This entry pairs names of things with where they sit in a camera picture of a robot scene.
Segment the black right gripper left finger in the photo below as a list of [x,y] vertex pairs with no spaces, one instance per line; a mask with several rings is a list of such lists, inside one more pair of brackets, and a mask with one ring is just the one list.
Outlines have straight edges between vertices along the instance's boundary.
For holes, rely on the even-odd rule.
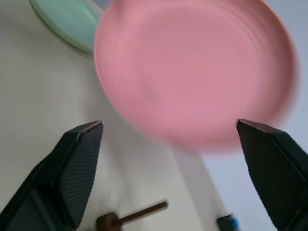
[[76,230],[93,187],[102,136],[102,121],[67,131],[5,206],[0,229]]

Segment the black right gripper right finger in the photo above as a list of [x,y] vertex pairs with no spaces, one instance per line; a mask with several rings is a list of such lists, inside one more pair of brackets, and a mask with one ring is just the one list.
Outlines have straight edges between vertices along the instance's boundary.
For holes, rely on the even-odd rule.
[[308,229],[308,155],[286,132],[238,119],[252,183],[279,231]]

